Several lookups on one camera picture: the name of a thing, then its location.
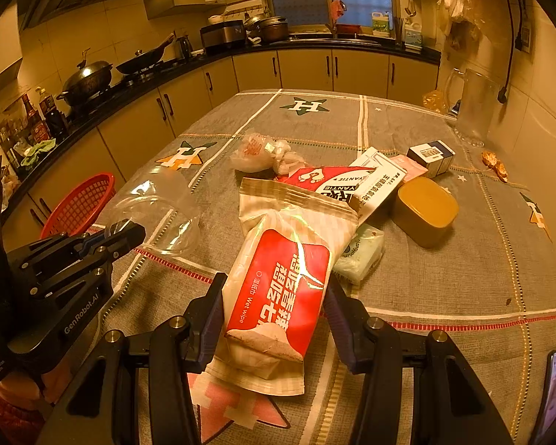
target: gas stove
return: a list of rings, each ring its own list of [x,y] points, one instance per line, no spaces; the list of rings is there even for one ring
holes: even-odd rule
[[[101,92],[93,95],[87,102],[82,105],[76,105],[70,109],[70,113],[66,116],[68,121],[74,125],[75,121],[89,117],[97,112],[105,103],[122,96],[126,90],[152,80],[155,76],[165,73],[179,65],[185,63],[185,60],[167,60],[166,62],[157,62],[151,67],[143,69],[130,75],[124,75],[119,83],[110,85]]]

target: red basket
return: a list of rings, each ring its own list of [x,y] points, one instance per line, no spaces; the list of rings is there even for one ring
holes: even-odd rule
[[[116,195],[115,183],[116,178],[106,172],[85,180],[54,209],[43,226],[40,239],[59,233],[84,233]]]

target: pink package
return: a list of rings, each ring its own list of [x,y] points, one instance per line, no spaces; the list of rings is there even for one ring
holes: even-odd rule
[[[418,162],[413,161],[405,155],[396,155],[395,157],[392,157],[391,160],[402,166],[407,171],[407,174],[404,177],[404,183],[428,172],[428,169],[422,167]]]

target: mug handle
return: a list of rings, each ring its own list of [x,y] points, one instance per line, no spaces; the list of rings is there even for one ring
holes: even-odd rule
[[[447,81],[445,82],[445,92],[443,94],[445,97],[445,105],[447,106],[448,112],[451,112],[451,103],[449,102],[449,89],[451,88],[451,80],[453,79],[455,74],[457,74],[462,79],[466,76],[465,72],[461,72],[459,69],[453,69],[453,71],[447,77]]]

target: tablecloth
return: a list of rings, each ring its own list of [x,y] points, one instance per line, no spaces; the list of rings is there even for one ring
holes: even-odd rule
[[[481,162],[481,149],[463,145],[445,118],[416,106],[281,89],[238,93],[214,108],[138,170],[185,156],[178,172],[202,211],[196,251],[163,259],[138,249],[119,260],[116,294],[102,310],[97,336],[109,329],[126,335],[152,330],[202,296],[216,271],[229,272],[243,242],[238,221],[243,174],[231,168],[229,155],[249,129],[286,139],[316,166],[347,165],[369,146],[394,156],[440,139],[455,151],[451,169],[434,178],[460,206],[451,235],[427,250],[389,218],[374,216],[368,224],[384,231],[385,254],[350,292],[369,314],[397,329],[446,330],[489,391],[515,443],[525,444],[540,407],[547,353],[556,349],[552,243],[529,222],[524,196],[534,201],[535,196],[516,166],[503,157],[509,182],[502,183]],[[108,222],[116,202],[105,208],[98,225]],[[155,234],[169,224],[161,220]],[[190,376],[190,385],[203,443],[336,445],[348,441],[362,380],[338,359],[321,317],[305,356],[304,395],[261,395],[208,373]],[[411,411],[412,373],[404,370],[399,444],[410,441]],[[148,443],[148,416],[140,417],[141,443]]]

